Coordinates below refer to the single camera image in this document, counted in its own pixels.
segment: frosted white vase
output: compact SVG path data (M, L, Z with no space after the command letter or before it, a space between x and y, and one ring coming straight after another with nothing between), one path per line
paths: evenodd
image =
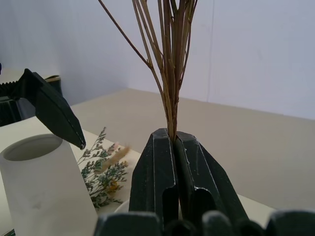
M91 236L97 221L68 142L53 134L21 140L0 154L17 236Z

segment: table surface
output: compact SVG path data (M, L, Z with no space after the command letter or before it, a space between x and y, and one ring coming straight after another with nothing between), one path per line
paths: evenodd
M4 127L0 127L0 152L5 149L7 146L17 142L21 139L38 135L50 133L50 131L36 118L30 118L21 122L17 122L11 125L7 125ZM87 148L90 148L94 141L97 138L97 135L92 134L90 132L84 131L84 135L87 141ZM112 142L108 140L104 140L104 146L111 146ZM71 145L72 150L74 152L75 157L78 159L82 156L83 151L79 148ZM131 151L125 159L127 160L129 166L127 169L127 182L124 185L124 188L116 193L115 197L117 199L121 199L122 201L126 201L130 196L130 188L131 188L131 176L132 171L136 165L136 162L139 158L140 154ZM267 220L270 216L270 213L274 210L268 206L255 202L251 199L245 198L239 195L239 198L244 206L245 211L247 212L250 219L258 222L262 226L266 226ZM119 205L112 204L104 207L100 213L113 212ZM0 235L6 233L7 231L13 228L12 220L9 213L9 208L4 192L4 186L2 182L2 178L0 175Z
M142 152L166 127L160 95L133 89L72 107L82 127ZM178 130L197 137L237 193L274 208L315 208L315 120L181 98Z

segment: green dried plant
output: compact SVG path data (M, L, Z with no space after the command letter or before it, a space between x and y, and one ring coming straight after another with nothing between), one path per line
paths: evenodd
M106 137L105 129L106 127L101 131L91 149L86 149L77 161L78 165L87 161L81 174L96 209L110 203L122 203L121 200L115 199L113 195L122 188L120 183L126 182L125 175L128 166L126 161L117 162L109 166L105 172L98 174L103 162L109 160L112 154L120 150L120 148L115 150L116 144L109 148L103 148L103 140Z
M190 47L191 23L198 0L157 0L162 46L158 44L147 0L131 0L147 59L130 41L102 0L98 1L129 45L151 70L161 94L168 135L174 142L177 132L179 91L185 75ZM147 41L156 60L160 78L154 68Z

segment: black object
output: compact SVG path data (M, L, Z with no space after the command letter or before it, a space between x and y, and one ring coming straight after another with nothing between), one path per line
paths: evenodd
M59 75L49 76L45 79L47 83L49 83L58 93L63 94L61 89L61 79Z
M19 108L15 101L0 97L0 127L21 121Z
M36 72L25 69L19 81L2 84L0 97L25 98L35 107L37 118L55 135L84 149L86 142L80 122L61 93Z
M178 199L183 220L178 219ZM219 163L190 134L155 131L132 175L129 213L100 217L94 236L314 236L315 213L251 221Z
M15 236L15 231L11 230L11 231L5 233L3 236Z

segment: bundle of dried stems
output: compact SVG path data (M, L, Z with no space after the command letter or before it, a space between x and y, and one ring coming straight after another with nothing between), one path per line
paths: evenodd
M198 0L157 0L162 47L158 44L147 0L132 0L147 59L126 36L102 0L98 1L129 45L151 70L162 97L168 134L174 142L177 130L179 90L185 74L190 47L191 22ZM154 68L147 41L160 71L163 87Z

